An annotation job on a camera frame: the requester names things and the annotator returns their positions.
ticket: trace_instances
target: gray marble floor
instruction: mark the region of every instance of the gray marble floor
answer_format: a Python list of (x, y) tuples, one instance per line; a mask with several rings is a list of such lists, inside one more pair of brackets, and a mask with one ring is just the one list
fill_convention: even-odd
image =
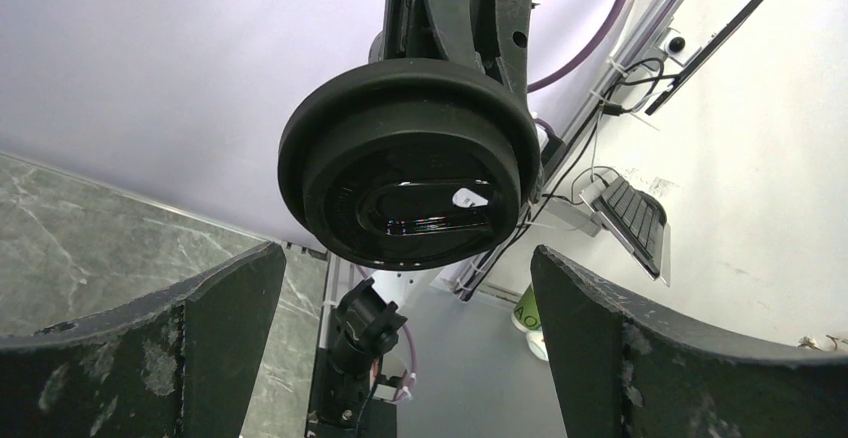
[[(0, 335), (114, 308), (259, 240), (0, 155)], [(325, 262), (288, 265), (244, 438), (303, 432)]]

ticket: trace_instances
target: screw hole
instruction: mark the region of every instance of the screw hole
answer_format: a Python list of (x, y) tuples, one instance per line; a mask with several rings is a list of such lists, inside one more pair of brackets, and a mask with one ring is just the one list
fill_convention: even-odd
[(527, 35), (520, 31), (516, 31), (512, 34), (512, 41), (519, 48), (527, 48)]

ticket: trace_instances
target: keyboard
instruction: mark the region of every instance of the keyboard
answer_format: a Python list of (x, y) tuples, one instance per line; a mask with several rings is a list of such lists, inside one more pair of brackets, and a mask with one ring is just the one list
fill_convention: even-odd
[(645, 270), (654, 278), (659, 277), (666, 225), (662, 205), (618, 177), (592, 203), (592, 208), (602, 213), (622, 235)]

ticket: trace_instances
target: white panel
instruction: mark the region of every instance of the white panel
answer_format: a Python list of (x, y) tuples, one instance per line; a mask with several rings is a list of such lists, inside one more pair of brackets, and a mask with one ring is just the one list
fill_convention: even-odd
[[(675, 27), (703, 43), (747, 1), (687, 0)], [(848, 331), (846, 3), (766, 0), (651, 119), (661, 132), (605, 119), (598, 164), (650, 190), (673, 224), (670, 289), (648, 280), (609, 233), (593, 240), (541, 228), (510, 250), (492, 282), (523, 292), (532, 249), (546, 243), (733, 331), (787, 344), (804, 335), (829, 344), (825, 334)]]
[[(0, 3), (0, 150), (317, 246), (277, 191), (279, 137), (308, 93), (366, 61), (384, 0)], [(611, 3), (545, 0), (531, 79), (570, 59)], [(572, 94), (583, 99), (597, 64), (552, 87), (571, 94), (540, 111), (556, 121)]]

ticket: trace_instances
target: white partition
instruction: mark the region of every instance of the white partition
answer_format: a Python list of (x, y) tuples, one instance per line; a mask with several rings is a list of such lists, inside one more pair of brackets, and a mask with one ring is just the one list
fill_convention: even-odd
[[(277, 191), (279, 137), (309, 92), (366, 61), (383, 1), (0, 0), (0, 151), (317, 248)], [(544, 0), (530, 78), (612, 1)], [(584, 99), (598, 56), (533, 106), (566, 117), (546, 100)]]

